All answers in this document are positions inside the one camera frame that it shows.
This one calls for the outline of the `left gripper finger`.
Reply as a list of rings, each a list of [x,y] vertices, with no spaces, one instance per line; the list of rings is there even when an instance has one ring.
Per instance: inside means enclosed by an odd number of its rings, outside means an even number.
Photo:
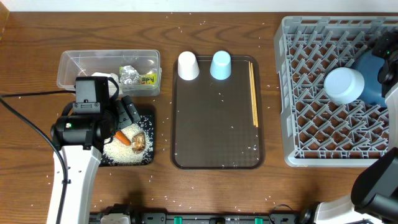
[[[123,118],[129,118],[132,123],[137,123],[141,120],[141,116],[138,113],[137,108],[132,102],[132,98],[130,96],[122,97],[121,103],[124,108],[124,112],[122,112]]]
[[[117,130],[122,130],[132,124],[132,115],[130,106],[127,105],[122,100],[116,100],[115,102],[116,112],[117,112]]]

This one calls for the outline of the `orange carrot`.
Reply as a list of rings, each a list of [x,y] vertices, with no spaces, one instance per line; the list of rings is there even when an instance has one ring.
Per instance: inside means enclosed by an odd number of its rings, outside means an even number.
[[[126,137],[126,135],[122,131],[116,132],[114,137],[126,146],[131,145],[131,141]]]

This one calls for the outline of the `dark blue plate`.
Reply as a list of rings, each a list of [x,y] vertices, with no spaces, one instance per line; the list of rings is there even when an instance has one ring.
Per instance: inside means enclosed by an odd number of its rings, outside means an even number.
[[[359,96],[367,105],[380,105],[386,108],[385,99],[382,97],[382,85],[378,82],[379,70],[384,65],[384,59],[376,57],[371,50],[363,53],[351,66],[364,78],[364,89]]]

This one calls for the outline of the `aluminium foil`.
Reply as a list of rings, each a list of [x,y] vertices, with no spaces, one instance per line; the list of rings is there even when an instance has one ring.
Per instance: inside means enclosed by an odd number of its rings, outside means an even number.
[[[119,82],[123,85],[139,84],[139,72],[131,65],[119,68]]]

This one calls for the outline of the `brown food scrap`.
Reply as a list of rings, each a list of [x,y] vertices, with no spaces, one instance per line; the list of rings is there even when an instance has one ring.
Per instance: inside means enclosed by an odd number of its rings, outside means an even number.
[[[144,132],[140,132],[132,138],[132,151],[135,154],[142,153],[146,148],[146,137]]]

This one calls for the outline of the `white napkin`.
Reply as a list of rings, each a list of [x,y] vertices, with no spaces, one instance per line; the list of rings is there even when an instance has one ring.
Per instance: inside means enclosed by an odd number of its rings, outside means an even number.
[[[120,85],[119,77],[116,74],[114,74],[114,73],[95,72],[94,74],[92,74],[92,77],[108,77],[108,78],[112,78],[118,85]]]

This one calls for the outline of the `green yellow snack wrapper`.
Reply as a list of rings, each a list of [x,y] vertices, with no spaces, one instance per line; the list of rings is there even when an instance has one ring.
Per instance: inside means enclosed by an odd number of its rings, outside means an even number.
[[[141,85],[155,85],[157,83],[157,74],[148,73],[139,75],[139,82]]]

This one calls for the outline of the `light blue bowl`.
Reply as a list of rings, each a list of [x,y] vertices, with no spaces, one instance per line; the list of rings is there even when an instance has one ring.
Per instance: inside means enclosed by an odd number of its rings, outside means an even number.
[[[326,76],[323,88],[334,104],[348,104],[357,100],[362,94],[364,78],[357,70],[340,67],[332,70]]]

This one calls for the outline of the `white plastic cup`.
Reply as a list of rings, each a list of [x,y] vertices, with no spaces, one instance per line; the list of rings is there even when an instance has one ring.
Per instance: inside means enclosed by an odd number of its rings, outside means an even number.
[[[194,80],[199,75],[197,58],[193,52],[184,51],[178,56],[178,75],[183,80]]]

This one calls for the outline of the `light blue plastic cup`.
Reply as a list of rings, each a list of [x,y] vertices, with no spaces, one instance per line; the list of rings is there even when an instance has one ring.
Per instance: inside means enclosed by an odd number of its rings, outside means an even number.
[[[217,80],[225,80],[231,75],[231,56],[229,53],[220,50],[213,55],[210,74]]]

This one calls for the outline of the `wooden chopstick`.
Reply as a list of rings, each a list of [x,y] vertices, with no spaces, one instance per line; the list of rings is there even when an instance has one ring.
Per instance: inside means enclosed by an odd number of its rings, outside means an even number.
[[[258,115],[257,115],[257,100],[256,100],[256,89],[254,83],[254,68],[253,63],[250,62],[250,76],[251,76],[251,90],[252,90],[252,106],[253,106],[253,119],[255,127],[259,127]]]
[[[254,72],[253,72],[252,62],[249,62],[249,81],[250,81],[250,89],[251,89],[253,125],[256,128],[258,128],[257,109],[256,109],[256,93],[255,93],[255,86],[254,86]]]

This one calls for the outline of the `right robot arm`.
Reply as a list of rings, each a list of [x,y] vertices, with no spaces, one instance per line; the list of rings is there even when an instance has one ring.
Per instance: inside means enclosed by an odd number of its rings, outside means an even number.
[[[384,33],[371,55],[383,63],[333,70],[326,78],[326,92],[339,103],[349,103],[379,86],[389,113],[388,152],[358,176],[350,195],[303,211],[299,223],[397,221],[397,32]]]

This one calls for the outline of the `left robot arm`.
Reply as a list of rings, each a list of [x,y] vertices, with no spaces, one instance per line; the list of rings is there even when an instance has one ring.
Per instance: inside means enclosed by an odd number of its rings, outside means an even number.
[[[134,152],[116,137],[142,121],[131,97],[77,98],[52,126],[54,177],[47,223],[88,223],[94,181],[101,166],[136,166]]]

